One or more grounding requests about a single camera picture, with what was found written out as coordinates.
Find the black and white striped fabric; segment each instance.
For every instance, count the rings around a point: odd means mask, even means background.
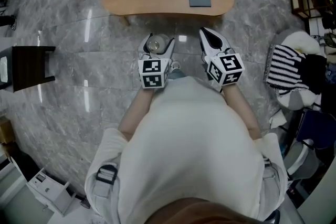
[[[301,80],[299,73],[305,55],[287,46],[272,45],[271,57],[267,61],[265,82],[284,96],[293,90],[309,89]]]

